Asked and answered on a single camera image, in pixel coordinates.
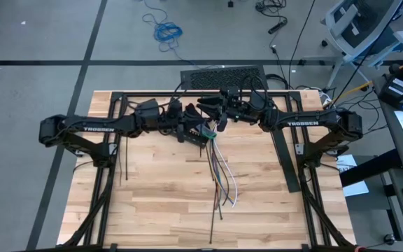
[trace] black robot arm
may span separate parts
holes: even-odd
[[[54,115],[41,122],[38,140],[46,147],[63,145],[73,154],[78,151],[87,153],[95,167],[108,167],[116,147],[109,143],[93,143],[76,135],[77,132],[112,132],[134,138],[142,132],[161,131],[163,134],[175,134],[179,142],[188,139],[206,143],[206,137],[192,130],[205,122],[206,119],[192,104],[183,111],[181,103],[175,99],[169,103],[167,110],[163,109],[160,113],[160,105],[151,99],[138,104],[132,114],[116,119]]]
[[[264,132],[280,130],[284,127],[323,126],[330,130],[315,143],[298,145],[297,153],[302,153],[305,162],[320,165],[321,155],[334,151],[340,155],[348,150],[339,146],[343,141],[356,141],[362,138],[362,118],[355,112],[344,109],[326,111],[282,112],[271,97],[253,91],[250,101],[243,101],[238,88],[222,89],[220,94],[198,99],[197,107],[218,121],[218,131],[223,131],[227,118],[258,124]]]

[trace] blue cable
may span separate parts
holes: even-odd
[[[153,38],[156,41],[160,42],[160,44],[158,45],[158,50],[160,50],[161,53],[169,52],[170,50],[172,50],[179,60],[188,62],[198,69],[208,69],[211,67],[219,68],[218,66],[214,65],[201,68],[197,66],[194,62],[180,57],[180,55],[178,55],[178,53],[176,52],[176,49],[179,47],[178,38],[183,35],[183,30],[181,29],[181,27],[176,25],[174,22],[167,22],[168,15],[165,10],[149,6],[146,0],[144,0],[144,4],[150,10],[161,11],[165,15],[164,19],[159,22],[156,20],[155,16],[152,13],[146,13],[142,17],[143,22],[146,22],[149,25],[154,25]]]

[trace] concrete floor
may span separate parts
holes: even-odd
[[[0,251],[26,249],[34,224],[55,154],[54,148],[47,149],[38,143],[38,124],[42,119],[73,112],[74,108],[69,109],[72,96],[77,99],[76,113],[85,115],[94,90],[172,90],[179,83],[180,71],[194,69],[178,65],[173,53],[158,51],[153,28],[141,21],[141,16],[149,10],[142,2],[132,0],[107,1],[94,50],[85,56],[103,2],[0,0]],[[257,13],[254,0],[236,1],[234,8],[227,8],[226,0],[178,3],[148,0],[148,3],[165,8],[169,20],[183,28],[178,54],[185,59],[275,59],[268,49],[271,36],[267,30],[276,21]],[[302,56],[332,54],[329,48],[320,47],[326,30],[319,20],[334,3],[335,0],[316,1],[299,42],[296,60]],[[290,0],[281,11],[289,19],[274,41],[282,60],[290,59],[310,4],[311,1]],[[392,28],[403,29],[403,16],[392,23]],[[166,60],[164,64],[168,65],[135,66],[137,62],[130,62],[130,66],[90,65],[86,69],[90,59]],[[20,66],[23,61],[34,60],[40,62]],[[390,60],[403,60],[403,52],[391,55]],[[84,79],[82,75],[79,78],[81,64],[85,65]],[[279,66],[266,65],[264,69],[267,74],[281,74]],[[331,72],[330,66],[292,69],[296,70],[291,76],[293,86],[324,87]],[[287,76],[288,66],[284,65],[283,70]],[[363,71],[373,78],[385,73],[387,67]],[[352,69],[342,69],[335,85],[342,88],[351,74]],[[81,92],[75,89],[79,81],[83,82]],[[349,88],[362,83],[364,80],[356,76]],[[280,83],[269,82],[269,85],[272,89],[282,88]],[[365,129],[375,121],[374,111],[355,110],[363,117]],[[382,116],[379,125],[384,125]],[[384,129],[368,134],[350,147],[350,153],[355,155],[377,155],[393,148],[393,142]],[[57,241],[75,161],[74,156],[65,152],[38,248],[52,247]],[[364,246],[380,243],[381,237],[390,232],[388,218],[383,214],[352,211],[351,218],[357,240]],[[380,248],[403,251],[403,243]]]

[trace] black metal frame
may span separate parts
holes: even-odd
[[[113,117],[114,110],[115,110],[115,104],[116,101],[119,101],[121,96],[127,95],[128,97],[170,97],[174,92],[167,92],[167,91],[161,91],[161,92],[113,92],[111,96],[111,101],[110,101],[110,107],[108,110],[108,116],[110,118]],[[215,95],[217,92],[203,92],[203,91],[188,91],[186,92],[183,97],[202,97],[206,95]],[[249,92],[243,92],[244,95],[249,95]],[[301,101],[301,96],[299,94],[299,91],[287,91],[287,92],[268,92],[268,95],[270,97],[283,97],[285,98],[285,104],[287,106],[287,111],[291,112],[293,111],[292,109],[292,100],[296,102],[297,105],[297,110],[302,111],[302,101]],[[309,142],[309,136],[306,127],[301,127],[302,129],[302,134],[303,134],[303,140],[304,143]],[[296,150],[297,144],[299,144],[299,139],[297,136],[297,130],[294,127],[291,127],[292,131],[292,139],[293,139],[293,148]],[[282,140],[285,141],[284,136],[282,134],[273,134],[272,135],[274,139],[274,144],[275,148],[278,148],[280,146],[276,146],[276,142],[281,142]],[[109,140],[109,133],[106,133],[104,135],[104,141],[108,142]],[[120,136],[116,134],[115,136],[115,143],[119,146],[120,144]],[[119,151],[116,151],[114,155],[111,157],[113,158],[112,163],[108,170],[108,178],[107,178],[107,183],[106,187],[104,188],[104,192],[97,198],[97,195],[99,194],[100,191],[100,185],[101,185],[101,180],[102,180],[102,174],[103,174],[103,169],[99,167],[97,171],[97,175],[95,178],[95,185],[94,185],[94,192],[92,195],[92,209],[90,210],[87,218],[83,221],[83,224],[79,227],[78,230],[81,232],[78,233],[77,236],[72,237],[70,240],[68,240],[67,243],[65,243],[63,246],[58,246],[57,248],[48,248],[44,250],[38,250],[38,251],[129,251],[129,252],[144,252],[144,251],[152,251],[152,252],[170,252],[170,251],[175,251],[175,249],[169,250],[169,249],[118,249],[116,244],[112,244],[112,247],[110,249],[105,249],[102,248],[104,244],[104,235],[105,235],[105,230],[106,230],[106,224],[107,224],[107,219],[108,219],[108,208],[110,204],[110,198],[111,198],[111,190],[113,186],[113,179],[114,179],[114,171],[115,171],[115,163],[118,158],[118,153]],[[289,155],[280,155],[278,156],[279,160],[281,163],[286,163],[290,162],[292,163],[291,157]],[[302,252],[307,252],[307,251],[354,251],[354,246],[351,246],[352,244],[348,243],[346,240],[342,241],[339,240],[337,243],[340,246],[344,247],[334,247],[331,246],[330,244],[330,236],[328,229],[331,230],[332,233],[339,234],[338,230],[333,226],[332,222],[330,219],[325,215],[323,211],[323,202],[321,200],[321,193],[320,193],[320,187],[318,183],[318,177],[315,171],[315,167],[309,167],[310,172],[311,172],[311,178],[312,178],[312,186],[313,186],[313,191],[314,191],[314,196],[310,193],[309,187],[307,186],[306,183],[306,177],[304,175],[304,168],[302,164],[304,164],[302,160],[302,155],[297,154],[297,168],[298,168],[298,176],[299,180],[301,181],[301,186],[300,189],[302,191],[303,195],[303,202],[304,202],[304,209],[305,209],[305,214],[306,214],[306,221],[307,221],[307,229],[309,232],[309,239],[311,241],[311,246],[312,249],[309,249],[309,246],[306,244],[302,244],[302,249],[271,249],[271,250],[265,250],[265,249],[259,249],[259,251],[290,251],[290,252],[295,252],[295,251],[302,251]],[[99,226],[99,233],[97,236],[97,243],[90,245],[91,243],[91,237],[92,237],[92,228],[93,228],[93,222],[94,222],[94,217],[96,214],[99,212],[100,208],[103,205],[102,209],[102,218],[100,220],[100,226]],[[319,219],[321,220],[321,230],[323,234],[323,239],[324,239],[324,246],[318,245],[318,241],[316,239],[316,232],[315,232],[315,226],[313,222],[313,216],[312,216],[312,211],[311,207],[315,209],[315,211],[318,214]],[[77,246],[78,242],[80,241],[79,238],[82,238],[83,233],[85,233],[85,238],[84,238],[84,244],[83,246]],[[210,250],[216,250],[216,251],[243,251],[243,252],[249,252],[251,250],[247,249],[235,249],[235,250],[222,250],[222,249],[210,249]],[[201,249],[178,249],[178,252],[193,252],[193,251],[201,251]]]

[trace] keyboard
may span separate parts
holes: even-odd
[[[256,90],[268,89],[265,72],[262,66],[240,66],[223,69],[206,69],[195,71],[181,71],[181,80],[184,81],[182,89],[189,90],[217,90],[221,87],[237,86],[250,90],[250,78],[242,83],[246,76],[259,76],[262,84],[254,80]]]

